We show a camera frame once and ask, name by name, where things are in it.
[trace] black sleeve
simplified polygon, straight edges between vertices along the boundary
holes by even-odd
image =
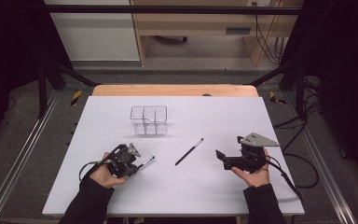
[[[59,224],[102,224],[114,191],[88,178],[69,204]]]
[[[285,224],[271,184],[250,187],[243,191],[249,208],[249,224]]]

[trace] white table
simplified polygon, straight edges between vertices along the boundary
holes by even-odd
[[[134,105],[166,105],[168,134],[135,135],[130,121]],[[248,213],[243,180],[224,170],[218,149],[240,156],[237,136],[259,133],[277,141],[260,97],[91,96],[48,196],[43,214],[60,217],[78,192],[78,172],[89,161],[119,144],[133,143],[148,163],[125,185],[116,187],[110,217],[223,217]],[[174,164],[201,138],[204,141],[178,166]],[[267,147],[290,176],[279,147]],[[285,215],[304,214],[303,206],[280,172],[270,179]]]

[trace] person's hand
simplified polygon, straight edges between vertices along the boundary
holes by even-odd
[[[269,153],[264,148],[264,153],[266,154],[266,159],[269,160]],[[239,176],[241,179],[243,179],[248,187],[255,186],[260,187],[262,185],[269,184],[269,164],[266,163],[263,167],[261,167],[258,171],[255,171],[252,174],[247,174],[241,169],[238,169],[237,167],[232,167],[231,171],[234,172],[237,176]]]
[[[105,152],[103,157],[107,157],[109,152]],[[112,176],[107,168],[107,165],[100,166],[96,171],[94,171],[89,178],[93,179],[95,182],[100,184],[106,189],[112,188],[114,185],[121,185],[126,182],[127,176],[123,176],[121,178],[116,178]]]

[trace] black pen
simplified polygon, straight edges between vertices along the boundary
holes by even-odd
[[[199,140],[199,142],[196,143],[196,145],[194,145],[179,161],[177,161],[175,165],[179,164],[179,162],[181,162],[188,154],[190,154],[190,152],[194,150],[194,148],[196,148],[202,141],[203,138],[201,138],[201,140]]]

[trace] metal rail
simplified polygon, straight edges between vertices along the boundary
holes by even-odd
[[[48,102],[49,107],[45,113],[45,116],[42,117],[41,119],[37,120],[30,135],[28,136],[27,140],[25,141],[25,144],[23,145],[23,147],[19,153],[19,156],[13,163],[12,167],[10,168],[10,171],[7,174],[7,177],[5,178],[4,182],[2,183],[2,185],[0,187],[0,213],[7,201],[8,196],[10,195],[17,180],[19,179],[21,171],[22,171],[23,167],[25,166],[25,163],[28,161],[28,158],[30,157],[30,155],[34,149],[34,146],[36,145],[36,142],[37,142],[40,134],[42,133],[43,129],[45,128],[45,125],[48,122],[51,112],[57,103],[57,99],[58,99],[59,95],[60,95],[59,91],[53,91],[53,93],[51,94],[49,102]]]
[[[303,7],[199,7],[199,6],[92,6],[92,5],[24,5],[27,10],[50,13],[158,13],[158,14],[240,14],[301,15],[323,13],[321,9]]]
[[[296,114],[296,107],[294,106],[294,99],[291,94],[284,93],[285,98],[288,99],[288,104],[292,109],[293,113]],[[305,127],[303,131],[303,140],[307,145],[308,152],[312,159],[313,164],[319,172],[321,181],[324,185],[327,195],[330,198],[330,201],[336,210],[337,216],[342,224],[355,224],[356,220],[349,208],[339,186],[334,179],[333,175],[330,172],[330,169],[327,167],[324,158],[322,157],[319,149],[310,134],[310,130]]]

